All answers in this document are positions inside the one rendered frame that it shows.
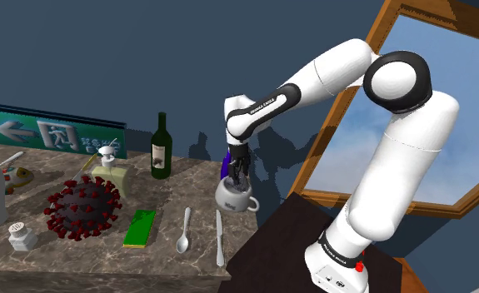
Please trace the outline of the blue bottle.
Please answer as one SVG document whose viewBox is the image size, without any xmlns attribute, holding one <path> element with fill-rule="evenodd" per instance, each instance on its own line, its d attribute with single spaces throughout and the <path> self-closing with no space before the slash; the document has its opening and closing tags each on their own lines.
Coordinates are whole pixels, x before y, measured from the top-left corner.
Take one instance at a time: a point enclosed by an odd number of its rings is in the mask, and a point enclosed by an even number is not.
<svg viewBox="0 0 479 293">
<path fill-rule="evenodd" d="M 224 179 L 225 177 L 227 177 L 229 175 L 228 167 L 229 167 L 229 164 L 230 164 L 231 160 L 232 160 L 232 157 L 231 157 L 230 151 L 227 151 L 227 154 L 222 159 L 222 167 L 221 167 L 221 178 L 222 179 Z"/>
</svg>

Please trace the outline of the white mug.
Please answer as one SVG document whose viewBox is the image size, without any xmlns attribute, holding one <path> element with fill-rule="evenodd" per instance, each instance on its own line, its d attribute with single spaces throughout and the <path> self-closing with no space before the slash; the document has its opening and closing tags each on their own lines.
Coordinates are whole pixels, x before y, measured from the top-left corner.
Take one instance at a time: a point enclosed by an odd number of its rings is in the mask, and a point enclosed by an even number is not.
<svg viewBox="0 0 479 293">
<path fill-rule="evenodd" d="M 252 194 L 252 186 L 248 177 L 241 177 L 235 185 L 229 176 L 221 179 L 215 192 L 216 203 L 224 211 L 243 212 L 259 211 L 259 201 Z"/>
</svg>

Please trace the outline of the dark green wine bottle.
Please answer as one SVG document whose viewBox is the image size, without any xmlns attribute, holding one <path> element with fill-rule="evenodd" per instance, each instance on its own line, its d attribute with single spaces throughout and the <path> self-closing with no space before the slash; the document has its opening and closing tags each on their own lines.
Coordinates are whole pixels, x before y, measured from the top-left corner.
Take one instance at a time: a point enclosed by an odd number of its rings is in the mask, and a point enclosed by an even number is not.
<svg viewBox="0 0 479 293">
<path fill-rule="evenodd" d="M 155 179 L 171 175 L 172 137 L 167 131 L 167 114 L 158 113 L 158 128 L 151 138 L 151 173 Z"/>
</svg>

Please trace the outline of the silver knife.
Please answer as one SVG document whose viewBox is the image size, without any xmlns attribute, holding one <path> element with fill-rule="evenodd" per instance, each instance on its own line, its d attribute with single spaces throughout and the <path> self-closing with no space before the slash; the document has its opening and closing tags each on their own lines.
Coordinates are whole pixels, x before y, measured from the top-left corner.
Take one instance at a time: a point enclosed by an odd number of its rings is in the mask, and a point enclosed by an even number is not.
<svg viewBox="0 0 479 293">
<path fill-rule="evenodd" d="M 216 210 L 216 231 L 217 231 L 217 265 L 223 267 L 225 265 L 225 258 L 222 249 L 222 235 L 223 235 L 223 226 L 222 226 L 222 215 L 219 210 Z"/>
</svg>

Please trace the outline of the silver spoon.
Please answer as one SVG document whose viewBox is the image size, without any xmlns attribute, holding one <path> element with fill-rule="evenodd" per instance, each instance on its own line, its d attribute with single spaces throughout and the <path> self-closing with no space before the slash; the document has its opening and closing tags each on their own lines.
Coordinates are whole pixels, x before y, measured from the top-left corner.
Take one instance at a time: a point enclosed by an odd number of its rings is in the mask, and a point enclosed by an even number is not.
<svg viewBox="0 0 479 293">
<path fill-rule="evenodd" d="M 191 211 L 192 211 L 191 207 L 186 207 L 184 211 L 182 234 L 178 238 L 176 243 L 176 250 L 177 250 L 177 253 L 179 254 L 184 253 L 189 246 L 189 240 L 187 237 L 187 227 L 188 227 L 188 222 L 190 220 Z"/>
</svg>

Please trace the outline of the dark robot stand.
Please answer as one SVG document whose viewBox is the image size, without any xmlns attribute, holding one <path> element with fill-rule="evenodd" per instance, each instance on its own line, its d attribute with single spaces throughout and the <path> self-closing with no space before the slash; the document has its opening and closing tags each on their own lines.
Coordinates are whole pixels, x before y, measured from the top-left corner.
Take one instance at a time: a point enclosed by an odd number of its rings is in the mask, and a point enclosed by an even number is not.
<svg viewBox="0 0 479 293">
<path fill-rule="evenodd" d="M 402 293 L 402 264 L 358 235 L 342 211 L 336 219 L 297 193 L 291 194 L 227 264 L 232 278 L 218 293 L 326 293 L 312 282 L 314 272 L 336 262 L 317 242 L 346 258 L 363 258 L 363 271 L 346 276 L 368 280 L 368 293 Z"/>
</svg>

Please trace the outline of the green flat sponge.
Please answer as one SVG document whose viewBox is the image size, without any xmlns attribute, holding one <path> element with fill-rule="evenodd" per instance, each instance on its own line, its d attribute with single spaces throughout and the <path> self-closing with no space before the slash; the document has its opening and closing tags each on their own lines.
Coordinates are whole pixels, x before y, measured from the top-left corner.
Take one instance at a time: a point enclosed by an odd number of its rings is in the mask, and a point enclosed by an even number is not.
<svg viewBox="0 0 479 293">
<path fill-rule="evenodd" d="M 136 210 L 122 246 L 126 248 L 145 248 L 155 216 L 155 211 Z"/>
</svg>

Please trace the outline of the pale yellow soap dispenser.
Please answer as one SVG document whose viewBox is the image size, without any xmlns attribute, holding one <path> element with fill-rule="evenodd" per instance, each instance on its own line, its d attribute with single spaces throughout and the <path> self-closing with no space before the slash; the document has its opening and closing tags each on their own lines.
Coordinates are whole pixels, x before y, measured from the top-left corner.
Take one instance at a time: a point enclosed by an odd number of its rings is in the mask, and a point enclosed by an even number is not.
<svg viewBox="0 0 479 293">
<path fill-rule="evenodd" d="M 92 178 L 101 177 L 104 181 L 110 181 L 118 189 L 121 197 L 128 194 L 128 169 L 126 167 L 117 166 L 116 164 L 116 147 L 114 146 L 117 139 L 113 139 L 107 146 L 102 146 L 97 153 L 101 155 L 100 164 L 91 170 Z"/>
</svg>

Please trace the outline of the yellow thin brush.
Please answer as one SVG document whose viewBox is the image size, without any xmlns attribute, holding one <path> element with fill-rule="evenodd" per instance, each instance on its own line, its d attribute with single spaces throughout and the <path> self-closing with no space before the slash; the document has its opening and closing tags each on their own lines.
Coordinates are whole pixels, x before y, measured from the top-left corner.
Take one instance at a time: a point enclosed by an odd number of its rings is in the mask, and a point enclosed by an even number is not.
<svg viewBox="0 0 479 293">
<path fill-rule="evenodd" d="M 97 153 L 93 154 L 88 161 L 83 165 L 81 170 L 72 178 L 73 181 L 79 181 L 81 179 L 82 174 L 90 167 L 93 161 L 97 158 Z"/>
</svg>

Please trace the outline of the dark red-spiked virus model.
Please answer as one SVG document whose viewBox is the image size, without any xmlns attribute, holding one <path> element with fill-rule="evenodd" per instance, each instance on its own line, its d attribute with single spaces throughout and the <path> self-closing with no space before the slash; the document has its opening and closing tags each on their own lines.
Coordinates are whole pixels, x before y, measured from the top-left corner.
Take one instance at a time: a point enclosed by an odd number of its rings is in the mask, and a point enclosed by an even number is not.
<svg viewBox="0 0 479 293">
<path fill-rule="evenodd" d="M 79 181 L 65 181 L 64 186 L 47 198 L 50 207 L 43 214 L 50 216 L 48 230 L 56 232 L 58 238 L 81 241 L 112 227 L 111 221 L 117 219 L 114 210 L 121 209 L 122 204 L 119 190 L 111 181 L 82 176 Z"/>
</svg>

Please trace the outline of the green exit sign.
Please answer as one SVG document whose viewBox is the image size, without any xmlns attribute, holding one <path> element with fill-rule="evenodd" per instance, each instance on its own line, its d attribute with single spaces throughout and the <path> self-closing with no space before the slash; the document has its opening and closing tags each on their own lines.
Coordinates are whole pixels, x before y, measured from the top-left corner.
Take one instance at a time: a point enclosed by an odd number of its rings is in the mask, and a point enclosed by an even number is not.
<svg viewBox="0 0 479 293">
<path fill-rule="evenodd" d="M 111 145 L 127 157 L 123 122 L 0 105 L 0 144 L 92 155 Z"/>
</svg>

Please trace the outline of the wood framed window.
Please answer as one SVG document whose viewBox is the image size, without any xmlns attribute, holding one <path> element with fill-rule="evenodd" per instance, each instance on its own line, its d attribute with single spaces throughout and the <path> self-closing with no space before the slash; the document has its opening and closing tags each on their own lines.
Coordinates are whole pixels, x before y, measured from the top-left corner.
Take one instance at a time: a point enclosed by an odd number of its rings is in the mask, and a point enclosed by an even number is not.
<svg viewBox="0 0 479 293">
<path fill-rule="evenodd" d="M 431 68 L 433 86 L 458 100 L 454 131 L 408 211 L 463 217 L 479 205 L 479 8 L 463 0 L 385 0 L 367 40 L 381 53 L 419 53 Z M 322 206 L 342 206 L 389 117 L 361 88 L 340 93 L 292 190 Z"/>
</svg>

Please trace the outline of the colourful toy fish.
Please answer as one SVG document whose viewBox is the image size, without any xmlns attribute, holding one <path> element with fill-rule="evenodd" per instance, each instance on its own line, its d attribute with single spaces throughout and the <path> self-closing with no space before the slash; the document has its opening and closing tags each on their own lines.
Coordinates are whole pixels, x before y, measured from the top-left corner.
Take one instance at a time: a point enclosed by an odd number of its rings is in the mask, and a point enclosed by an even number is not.
<svg viewBox="0 0 479 293">
<path fill-rule="evenodd" d="M 34 179 L 34 175 L 23 167 L 8 167 L 2 170 L 5 180 L 5 194 L 13 194 L 16 187 L 27 185 Z"/>
</svg>

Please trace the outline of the white pen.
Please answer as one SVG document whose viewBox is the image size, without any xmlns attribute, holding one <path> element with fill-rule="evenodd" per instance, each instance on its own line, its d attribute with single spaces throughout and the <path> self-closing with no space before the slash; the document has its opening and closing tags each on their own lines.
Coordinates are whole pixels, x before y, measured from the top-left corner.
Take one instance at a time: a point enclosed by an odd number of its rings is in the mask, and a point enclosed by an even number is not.
<svg viewBox="0 0 479 293">
<path fill-rule="evenodd" d="M 1 162 L 1 163 L 0 163 L 0 167 L 1 167 L 1 166 L 4 166 L 4 165 L 6 165 L 6 164 L 8 164 L 8 163 L 10 163 L 10 162 L 12 162 L 12 161 L 17 160 L 19 157 L 23 156 L 24 153 L 25 153 L 24 151 L 19 151 L 19 152 L 15 153 L 14 155 L 10 156 L 10 157 L 9 157 L 8 159 L 6 159 L 5 161 Z"/>
</svg>

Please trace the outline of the white salt shaker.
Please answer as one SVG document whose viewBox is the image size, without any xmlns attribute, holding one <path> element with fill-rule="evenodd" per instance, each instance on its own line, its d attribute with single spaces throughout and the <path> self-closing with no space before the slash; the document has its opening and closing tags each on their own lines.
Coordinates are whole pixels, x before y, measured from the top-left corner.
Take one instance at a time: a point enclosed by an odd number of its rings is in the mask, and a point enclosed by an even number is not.
<svg viewBox="0 0 479 293">
<path fill-rule="evenodd" d="M 10 244 L 15 251 L 30 251 L 37 243 L 37 236 L 23 222 L 16 222 L 8 228 Z"/>
</svg>

